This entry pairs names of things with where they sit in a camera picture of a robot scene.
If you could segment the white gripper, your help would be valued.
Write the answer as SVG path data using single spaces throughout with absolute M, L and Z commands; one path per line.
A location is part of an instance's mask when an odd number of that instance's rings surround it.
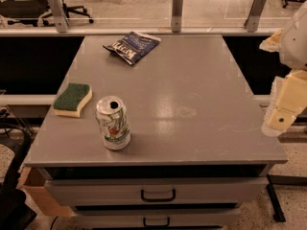
M 280 61 L 292 69 L 306 69 L 307 64 L 307 2 L 285 25 L 263 40 L 259 48 L 278 52 Z M 272 83 L 270 104 L 266 110 L 262 132 L 269 137 L 284 133 L 307 107 L 307 72 L 292 70 L 285 78 Z

